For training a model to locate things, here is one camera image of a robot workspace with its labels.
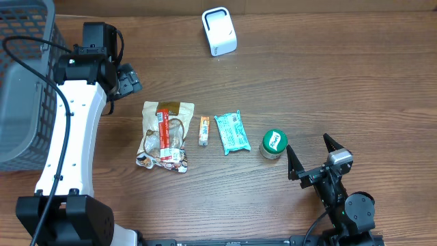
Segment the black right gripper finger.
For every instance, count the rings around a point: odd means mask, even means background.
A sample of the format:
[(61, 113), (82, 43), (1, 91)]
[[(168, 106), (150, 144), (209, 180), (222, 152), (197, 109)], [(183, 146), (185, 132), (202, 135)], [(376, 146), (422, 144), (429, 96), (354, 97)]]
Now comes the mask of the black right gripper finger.
[(300, 175), (305, 172), (305, 169), (303, 168), (291, 145), (287, 145), (286, 150), (288, 159), (288, 179), (298, 180), (300, 179)]
[(323, 134), (323, 139), (329, 153), (343, 148), (343, 146), (337, 143), (328, 133)]

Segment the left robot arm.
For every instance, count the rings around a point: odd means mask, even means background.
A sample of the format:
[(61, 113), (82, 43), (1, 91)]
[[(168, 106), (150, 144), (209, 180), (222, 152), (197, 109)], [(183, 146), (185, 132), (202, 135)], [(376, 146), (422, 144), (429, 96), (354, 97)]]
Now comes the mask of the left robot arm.
[(16, 216), (32, 245), (140, 245), (140, 233), (115, 223), (112, 209), (94, 197), (92, 163), (106, 105), (141, 90), (124, 39), (103, 22), (83, 25), (83, 43), (65, 49), (47, 83), (57, 110), (44, 170), (32, 196), (20, 197)]

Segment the teal wipes packet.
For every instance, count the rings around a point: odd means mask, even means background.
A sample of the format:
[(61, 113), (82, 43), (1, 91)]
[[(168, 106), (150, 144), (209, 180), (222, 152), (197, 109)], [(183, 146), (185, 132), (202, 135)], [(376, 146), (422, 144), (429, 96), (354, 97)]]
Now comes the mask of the teal wipes packet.
[(230, 152), (251, 150), (239, 110), (223, 115), (216, 115), (214, 119), (218, 126), (225, 156)]

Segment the red white snack bar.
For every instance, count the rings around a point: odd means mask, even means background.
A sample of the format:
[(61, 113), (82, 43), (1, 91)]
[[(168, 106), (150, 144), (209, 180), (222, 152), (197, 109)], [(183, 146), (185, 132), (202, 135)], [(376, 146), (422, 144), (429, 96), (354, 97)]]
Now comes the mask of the red white snack bar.
[(159, 109), (156, 112), (160, 134), (160, 159), (167, 161), (171, 159), (170, 136), (169, 136), (169, 110)]

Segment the green lid glass jar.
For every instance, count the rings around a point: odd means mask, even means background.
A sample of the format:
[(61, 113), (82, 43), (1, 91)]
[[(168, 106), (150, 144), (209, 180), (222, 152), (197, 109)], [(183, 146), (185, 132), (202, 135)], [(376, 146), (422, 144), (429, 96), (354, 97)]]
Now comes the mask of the green lid glass jar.
[(259, 150), (267, 159), (278, 159), (288, 145), (286, 134), (279, 129), (269, 130), (260, 143)]

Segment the white brown snack wrapper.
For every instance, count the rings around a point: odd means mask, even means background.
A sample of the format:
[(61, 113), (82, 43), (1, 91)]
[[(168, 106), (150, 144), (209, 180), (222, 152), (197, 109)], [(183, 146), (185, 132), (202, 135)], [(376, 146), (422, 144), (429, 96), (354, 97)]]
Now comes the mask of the white brown snack wrapper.
[[(156, 112), (169, 110), (171, 159), (160, 159), (160, 134)], [(184, 174), (188, 170), (185, 141), (195, 105), (189, 102), (152, 102), (143, 105), (143, 138), (137, 151), (136, 164), (151, 169), (155, 166)]]

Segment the orange snack packet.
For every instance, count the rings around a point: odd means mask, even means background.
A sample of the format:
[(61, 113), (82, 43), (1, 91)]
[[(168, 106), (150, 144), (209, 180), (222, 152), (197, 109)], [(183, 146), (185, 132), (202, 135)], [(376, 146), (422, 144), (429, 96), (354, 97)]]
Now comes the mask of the orange snack packet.
[(210, 117), (201, 116), (200, 124), (199, 124), (199, 141), (198, 141), (198, 144), (200, 146), (208, 145), (209, 132), (210, 132)]

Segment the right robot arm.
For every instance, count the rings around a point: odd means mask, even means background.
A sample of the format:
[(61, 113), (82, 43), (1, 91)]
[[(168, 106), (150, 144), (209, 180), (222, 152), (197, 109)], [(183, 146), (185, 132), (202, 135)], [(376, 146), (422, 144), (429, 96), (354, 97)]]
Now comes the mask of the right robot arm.
[(303, 245), (379, 245), (371, 234), (375, 228), (375, 200), (366, 192), (349, 195), (342, 183), (354, 162), (353, 154), (323, 134), (328, 156), (322, 166), (305, 170), (291, 145), (287, 145), (288, 178), (299, 180), (305, 189), (313, 187), (325, 211), (311, 224)]

